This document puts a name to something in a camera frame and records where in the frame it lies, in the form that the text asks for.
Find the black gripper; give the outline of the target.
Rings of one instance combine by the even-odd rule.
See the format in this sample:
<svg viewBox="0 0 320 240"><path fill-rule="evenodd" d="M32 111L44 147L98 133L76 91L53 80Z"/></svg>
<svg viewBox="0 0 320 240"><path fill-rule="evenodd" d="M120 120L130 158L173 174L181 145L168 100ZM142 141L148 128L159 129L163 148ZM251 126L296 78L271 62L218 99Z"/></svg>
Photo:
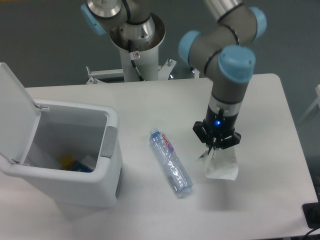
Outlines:
<svg viewBox="0 0 320 240"><path fill-rule="evenodd" d="M208 154L214 149L225 150L241 141L241 135L235 132L237 115L225 116L215 113L210 107L207 108L204 121L196 121L192 127L198 139L207 146Z"/></svg>

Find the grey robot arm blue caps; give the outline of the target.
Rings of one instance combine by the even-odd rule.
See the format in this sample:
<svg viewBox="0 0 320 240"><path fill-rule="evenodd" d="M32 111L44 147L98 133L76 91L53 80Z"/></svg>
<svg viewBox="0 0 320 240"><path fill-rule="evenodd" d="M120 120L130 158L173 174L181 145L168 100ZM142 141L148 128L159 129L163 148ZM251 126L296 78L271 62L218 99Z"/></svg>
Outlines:
<svg viewBox="0 0 320 240"><path fill-rule="evenodd" d="M259 8L247 7L241 0L208 0L206 5L218 28L209 34L187 32L179 42L178 54L213 82L205 119L197 121L193 131L214 151L241 140L235 123L256 64L247 45L265 32L267 20ZM109 33L118 47L125 81L160 78L159 58L148 56L148 51L158 50L165 27L147 0L88 0L80 9L92 31Z"/></svg>

